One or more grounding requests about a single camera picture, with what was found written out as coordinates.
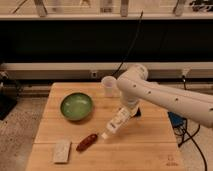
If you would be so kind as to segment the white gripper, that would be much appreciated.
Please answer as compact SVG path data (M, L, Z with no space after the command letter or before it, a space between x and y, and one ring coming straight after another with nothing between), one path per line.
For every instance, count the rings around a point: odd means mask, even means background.
M138 108L139 108L139 101L138 100L130 101L130 100L122 97L120 99L120 101L121 101L122 106L125 107L130 112L131 117L136 115Z

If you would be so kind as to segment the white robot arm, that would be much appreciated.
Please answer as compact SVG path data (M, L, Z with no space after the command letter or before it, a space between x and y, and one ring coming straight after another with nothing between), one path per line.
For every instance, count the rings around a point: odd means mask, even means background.
M144 99L207 128L213 128L213 96L152 83L147 77L147 68L135 64L117 78L121 103L125 107L133 109L140 99Z

